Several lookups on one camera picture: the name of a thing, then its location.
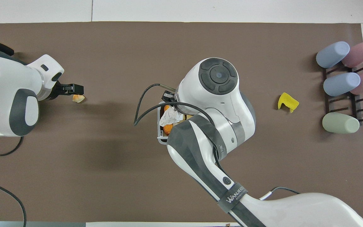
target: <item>light blue cup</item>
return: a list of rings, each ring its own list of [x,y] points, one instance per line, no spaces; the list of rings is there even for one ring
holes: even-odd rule
[[[336,42],[320,50],[316,61],[323,68],[331,68],[339,63],[350,52],[350,46],[344,41]]]
[[[327,78],[323,83],[323,89],[330,96],[342,95],[351,91],[360,84],[360,77],[356,73],[342,73]]]

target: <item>yellow sponge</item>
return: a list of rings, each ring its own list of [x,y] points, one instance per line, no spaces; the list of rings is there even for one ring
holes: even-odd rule
[[[278,99],[278,109],[281,108],[281,104],[284,104],[286,107],[288,107],[289,112],[292,113],[298,107],[299,102],[284,92]]]

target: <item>brown table surface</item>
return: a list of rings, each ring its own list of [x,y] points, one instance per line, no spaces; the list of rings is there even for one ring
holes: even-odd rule
[[[363,217],[363,125],[349,135],[321,126],[325,114],[316,53],[362,42],[359,24],[89,22],[0,24],[0,42],[26,62],[43,54],[65,69],[61,83],[86,100],[42,101],[36,128],[0,157],[0,185],[24,203],[29,221],[233,221],[171,160],[156,138],[156,113],[133,127],[142,91],[176,87],[200,60],[229,60],[253,104],[255,135],[222,160],[253,197],[275,186],[336,196]],[[153,88],[141,110],[158,102]],[[300,102],[276,110],[287,92]],[[18,138],[0,138],[0,150]],[[278,191],[270,199],[291,195]],[[20,221],[0,191],[0,221]]]

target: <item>white cable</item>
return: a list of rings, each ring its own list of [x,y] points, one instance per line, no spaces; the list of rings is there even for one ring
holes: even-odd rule
[[[270,195],[272,194],[271,191],[267,192],[267,194],[263,195],[262,197],[259,198],[259,200],[265,200],[266,198],[268,198]]]

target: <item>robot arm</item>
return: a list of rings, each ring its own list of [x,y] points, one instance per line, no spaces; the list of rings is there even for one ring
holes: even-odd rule
[[[335,197],[305,193],[258,200],[215,165],[214,147],[222,159],[255,131],[254,111],[238,85],[238,73],[223,59],[205,59],[189,71],[176,90],[176,99],[205,110],[214,125],[195,109],[178,106],[194,116],[174,126],[169,134],[167,149],[173,161],[242,226],[363,227],[363,219]]]
[[[75,91],[75,84],[61,85],[58,78],[63,72],[59,63],[48,55],[28,65],[0,57],[0,137],[28,134],[39,118],[38,101],[61,94],[84,93],[82,86],[76,85]]]

